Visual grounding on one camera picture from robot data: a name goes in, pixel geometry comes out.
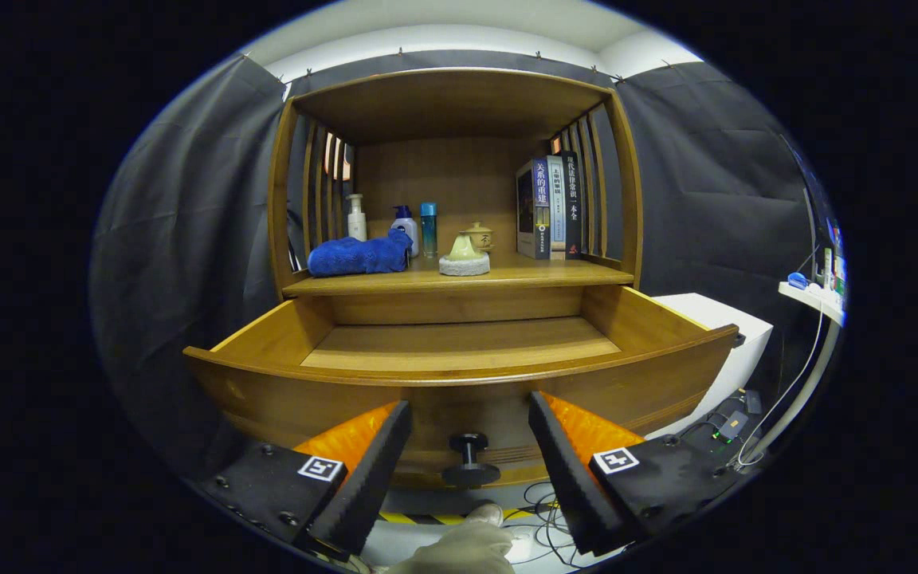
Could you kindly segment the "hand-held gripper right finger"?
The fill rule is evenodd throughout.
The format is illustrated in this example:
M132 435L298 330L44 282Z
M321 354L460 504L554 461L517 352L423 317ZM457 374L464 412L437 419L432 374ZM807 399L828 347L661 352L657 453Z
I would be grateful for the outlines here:
M600 556L671 532L742 478L728 444L695 431L640 440L540 391L529 397L528 422L581 553Z

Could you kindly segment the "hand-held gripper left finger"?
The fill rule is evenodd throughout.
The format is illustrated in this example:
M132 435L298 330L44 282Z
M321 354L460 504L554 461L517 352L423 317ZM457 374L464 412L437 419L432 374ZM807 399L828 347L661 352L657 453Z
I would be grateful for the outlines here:
M361 553L413 428L408 401L357 415L295 448L251 441L201 493L281 544Z

